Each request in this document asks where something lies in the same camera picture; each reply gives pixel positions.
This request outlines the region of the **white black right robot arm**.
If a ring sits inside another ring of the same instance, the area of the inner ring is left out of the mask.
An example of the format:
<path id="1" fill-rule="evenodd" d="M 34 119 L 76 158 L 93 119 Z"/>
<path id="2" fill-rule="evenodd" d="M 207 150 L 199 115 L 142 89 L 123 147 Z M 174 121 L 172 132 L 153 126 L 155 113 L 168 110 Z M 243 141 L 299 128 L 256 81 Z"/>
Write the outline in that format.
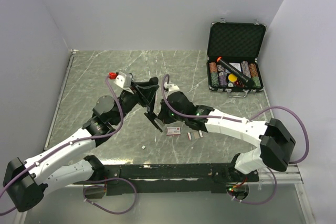
<path id="1" fill-rule="evenodd" d="M 210 106 L 194 105 L 181 91 L 164 89 L 162 96 L 158 118 L 164 124 L 179 121 L 195 131 L 230 136 L 254 146 L 233 158 L 229 168 L 233 180 L 240 181 L 260 168 L 287 170 L 296 142 L 280 120 L 253 121 Z"/>

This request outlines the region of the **black stapler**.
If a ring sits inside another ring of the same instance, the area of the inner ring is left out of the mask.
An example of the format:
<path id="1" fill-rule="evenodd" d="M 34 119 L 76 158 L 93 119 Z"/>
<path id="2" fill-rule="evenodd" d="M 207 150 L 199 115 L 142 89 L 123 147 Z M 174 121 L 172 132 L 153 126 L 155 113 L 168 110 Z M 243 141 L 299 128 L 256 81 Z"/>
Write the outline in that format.
<path id="1" fill-rule="evenodd" d="M 144 113 L 144 115 L 146 116 L 146 118 L 154 125 L 154 127 L 159 130 L 161 133 L 163 132 L 163 130 L 161 129 L 161 127 L 159 126 L 159 124 L 157 123 L 156 119 L 157 116 L 156 114 L 153 112 L 153 108 L 151 108 L 150 106 L 146 107 L 146 112 Z"/>

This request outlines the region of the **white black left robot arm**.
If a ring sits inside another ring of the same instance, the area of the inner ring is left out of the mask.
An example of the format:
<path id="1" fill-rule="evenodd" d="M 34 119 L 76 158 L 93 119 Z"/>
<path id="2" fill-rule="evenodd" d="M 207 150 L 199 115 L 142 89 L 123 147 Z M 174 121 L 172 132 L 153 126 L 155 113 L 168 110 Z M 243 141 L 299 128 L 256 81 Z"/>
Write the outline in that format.
<path id="1" fill-rule="evenodd" d="M 92 109 L 92 117 L 74 134 L 34 157 L 24 161 L 17 157 L 8 163 L 2 192 L 9 195 L 15 210 L 28 211 L 48 193 L 69 184 L 101 181 L 104 171 L 96 157 L 86 157 L 74 165 L 68 162 L 118 133 L 124 118 L 137 104 L 147 109 L 148 119 L 154 120 L 153 107 L 159 88 L 157 77 L 135 82 L 130 74 L 123 76 L 119 72 L 106 77 L 107 86 L 111 86 L 110 80 L 114 80 L 122 92 L 116 95 L 110 89 L 111 95 L 100 97 Z"/>

